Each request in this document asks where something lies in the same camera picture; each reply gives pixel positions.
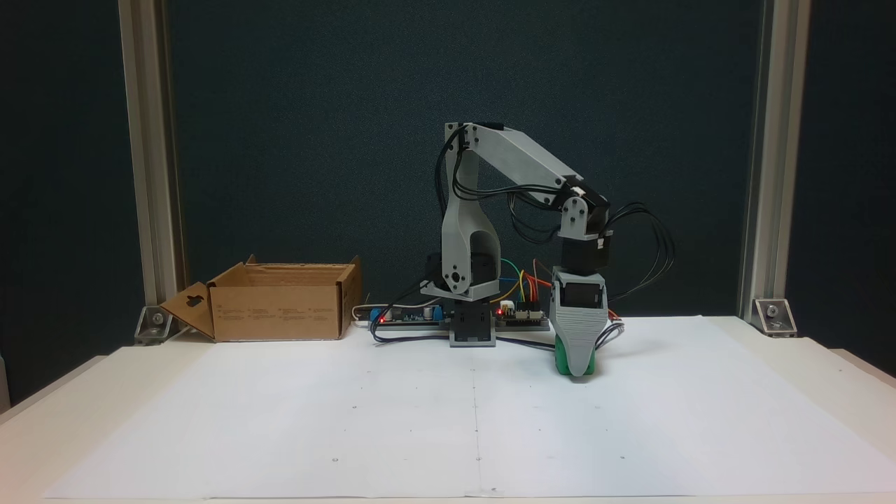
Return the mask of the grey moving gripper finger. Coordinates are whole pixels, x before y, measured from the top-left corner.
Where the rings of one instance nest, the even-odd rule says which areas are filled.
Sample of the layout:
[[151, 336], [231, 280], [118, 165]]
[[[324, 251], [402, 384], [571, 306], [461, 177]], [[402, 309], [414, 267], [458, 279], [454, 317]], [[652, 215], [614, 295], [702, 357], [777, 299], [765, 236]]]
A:
[[608, 324], [608, 310], [560, 307], [551, 313], [550, 321], [556, 332], [558, 372], [571, 377], [592, 375], [596, 343]]

